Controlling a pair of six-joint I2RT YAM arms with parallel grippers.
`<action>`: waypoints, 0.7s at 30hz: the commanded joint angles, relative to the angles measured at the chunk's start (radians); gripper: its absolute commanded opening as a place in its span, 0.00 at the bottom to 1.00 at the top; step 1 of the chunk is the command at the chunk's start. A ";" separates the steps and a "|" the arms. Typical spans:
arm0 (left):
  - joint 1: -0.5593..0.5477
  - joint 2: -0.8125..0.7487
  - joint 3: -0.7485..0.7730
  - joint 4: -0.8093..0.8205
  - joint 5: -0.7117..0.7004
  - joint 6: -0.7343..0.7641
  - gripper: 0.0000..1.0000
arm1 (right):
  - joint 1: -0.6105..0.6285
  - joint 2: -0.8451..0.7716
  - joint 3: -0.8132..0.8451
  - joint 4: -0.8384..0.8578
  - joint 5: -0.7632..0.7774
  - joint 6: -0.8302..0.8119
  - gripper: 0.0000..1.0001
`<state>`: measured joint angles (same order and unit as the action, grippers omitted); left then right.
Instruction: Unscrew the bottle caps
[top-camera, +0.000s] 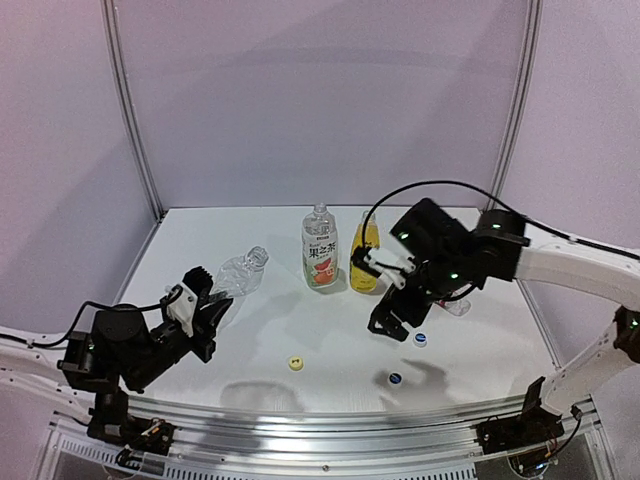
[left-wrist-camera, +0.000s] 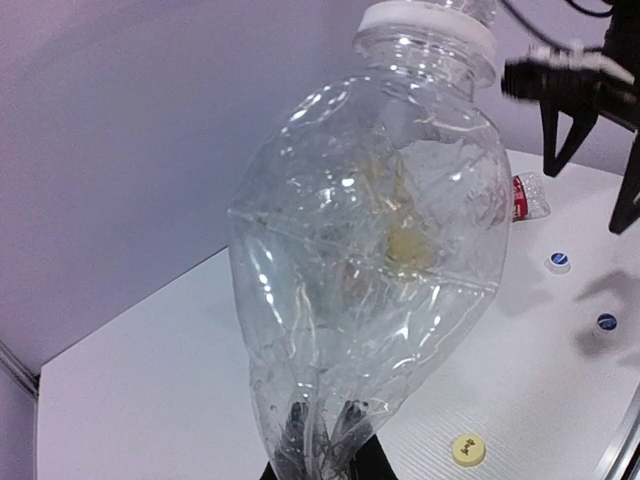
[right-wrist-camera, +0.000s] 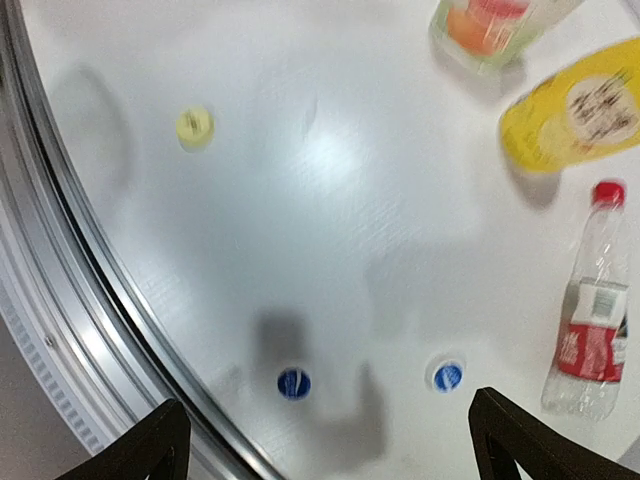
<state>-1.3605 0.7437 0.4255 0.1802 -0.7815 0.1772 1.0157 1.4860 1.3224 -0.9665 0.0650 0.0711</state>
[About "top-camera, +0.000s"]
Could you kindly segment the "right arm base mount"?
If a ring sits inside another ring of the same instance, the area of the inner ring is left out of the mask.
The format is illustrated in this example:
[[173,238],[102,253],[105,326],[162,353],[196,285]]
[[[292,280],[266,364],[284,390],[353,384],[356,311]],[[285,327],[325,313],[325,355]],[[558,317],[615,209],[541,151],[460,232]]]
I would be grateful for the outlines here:
[[495,419],[490,417],[475,427],[478,443],[485,455],[544,444],[543,447],[507,456],[511,471],[520,479],[542,479],[551,463],[576,436],[582,423],[583,412],[573,405],[570,413],[576,425],[568,439],[559,444],[559,438],[565,433],[562,416],[543,408],[541,392],[544,380],[540,377],[528,387],[519,414]]

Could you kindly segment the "yellow drink bottle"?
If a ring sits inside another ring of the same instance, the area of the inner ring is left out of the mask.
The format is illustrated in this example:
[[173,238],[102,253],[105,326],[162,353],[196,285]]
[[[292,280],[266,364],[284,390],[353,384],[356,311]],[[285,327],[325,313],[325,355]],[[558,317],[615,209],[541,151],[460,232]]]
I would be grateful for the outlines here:
[[354,235],[349,268],[349,281],[351,288],[359,293],[370,293],[377,286],[377,278],[363,267],[367,255],[373,248],[380,247],[379,229],[375,215],[368,210],[362,213],[362,217]]

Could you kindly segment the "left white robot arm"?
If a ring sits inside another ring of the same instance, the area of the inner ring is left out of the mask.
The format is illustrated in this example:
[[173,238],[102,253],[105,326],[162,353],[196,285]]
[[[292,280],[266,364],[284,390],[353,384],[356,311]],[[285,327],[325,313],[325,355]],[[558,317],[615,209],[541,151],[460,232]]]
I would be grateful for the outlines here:
[[1,364],[62,377],[72,390],[94,394],[91,430],[140,430],[147,423],[129,414],[128,394],[143,393],[188,353],[209,362],[217,327],[232,303],[230,294],[215,291],[204,268],[195,267],[155,305],[93,303],[88,332],[70,329],[50,344],[3,334]]

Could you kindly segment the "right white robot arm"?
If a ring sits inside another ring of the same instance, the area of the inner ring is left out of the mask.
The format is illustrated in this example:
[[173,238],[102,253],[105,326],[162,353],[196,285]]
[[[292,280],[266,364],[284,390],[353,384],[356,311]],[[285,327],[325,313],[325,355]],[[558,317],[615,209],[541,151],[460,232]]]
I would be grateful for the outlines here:
[[465,228],[424,198],[393,226],[391,236],[408,251],[391,265],[378,249],[358,247],[354,266],[392,284],[370,316],[369,330],[403,341],[431,305],[488,279],[563,286],[617,304],[611,324],[559,372],[530,385],[524,409],[558,417],[608,380],[639,362],[639,256],[597,245],[506,210],[484,212]]

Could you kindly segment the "fruit tea bottle white label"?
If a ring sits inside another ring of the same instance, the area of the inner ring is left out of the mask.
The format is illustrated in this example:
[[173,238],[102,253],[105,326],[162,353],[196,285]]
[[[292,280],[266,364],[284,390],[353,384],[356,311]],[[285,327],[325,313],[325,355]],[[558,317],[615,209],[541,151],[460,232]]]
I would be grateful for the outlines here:
[[312,289],[332,286],[339,273],[339,242],[335,216],[324,203],[316,204],[302,221],[302,269]]

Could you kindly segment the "red label water bottle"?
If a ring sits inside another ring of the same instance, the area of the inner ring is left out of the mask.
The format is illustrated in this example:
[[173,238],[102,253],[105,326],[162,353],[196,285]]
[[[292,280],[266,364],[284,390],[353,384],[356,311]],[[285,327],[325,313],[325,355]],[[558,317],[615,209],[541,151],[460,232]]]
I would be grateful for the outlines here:
[[467,299],[440,301],[439,306],[453,316],[462,317],[471,309],[471,302]]

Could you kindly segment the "clear plastic bottle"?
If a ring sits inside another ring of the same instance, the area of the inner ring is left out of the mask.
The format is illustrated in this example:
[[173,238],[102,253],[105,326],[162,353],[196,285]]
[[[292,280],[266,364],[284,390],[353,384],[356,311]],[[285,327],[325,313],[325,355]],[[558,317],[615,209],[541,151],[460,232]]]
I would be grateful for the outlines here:
[[267,250],[254,246],[246,254],[225,261],[214,277],[209,302],[240,298],[255,292],[262,282],[268,260]]

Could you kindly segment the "yellow bottle cap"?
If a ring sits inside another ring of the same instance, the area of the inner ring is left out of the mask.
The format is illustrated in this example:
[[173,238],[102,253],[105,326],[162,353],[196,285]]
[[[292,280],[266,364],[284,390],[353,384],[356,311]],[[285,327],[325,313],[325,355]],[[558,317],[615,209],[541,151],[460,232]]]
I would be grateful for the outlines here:
[[301,371],[304,368],[304,360],[300,356],[291,356],[287,360],[287,365],[292,371]]

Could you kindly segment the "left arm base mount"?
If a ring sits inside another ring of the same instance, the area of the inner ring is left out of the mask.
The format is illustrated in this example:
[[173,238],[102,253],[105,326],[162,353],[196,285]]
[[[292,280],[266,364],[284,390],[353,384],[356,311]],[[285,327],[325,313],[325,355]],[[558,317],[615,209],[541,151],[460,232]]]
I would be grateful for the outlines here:
[[161,456],[169,453],[176,426],[157,417],[145,419],[131,415],[129,396],[121,390],[98,393],[89,415],[88,437],[119,446],[121,450],[115,463],[120,467],[138,470],[143,457],[136,456],[136,452]]

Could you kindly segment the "blue white bottle cap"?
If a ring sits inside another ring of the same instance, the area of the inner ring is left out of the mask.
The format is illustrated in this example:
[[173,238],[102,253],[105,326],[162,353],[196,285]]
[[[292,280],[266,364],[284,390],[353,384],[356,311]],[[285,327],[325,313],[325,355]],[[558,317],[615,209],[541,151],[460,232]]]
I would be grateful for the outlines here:
[[413,343],[419,348],[424,348],[428,343],[428,338],[424,333],[417,332],[413,336]]
[[392,387],[399,387],[403,382],[403,377],[398,372],[391,372],[388,376],[388,383]]

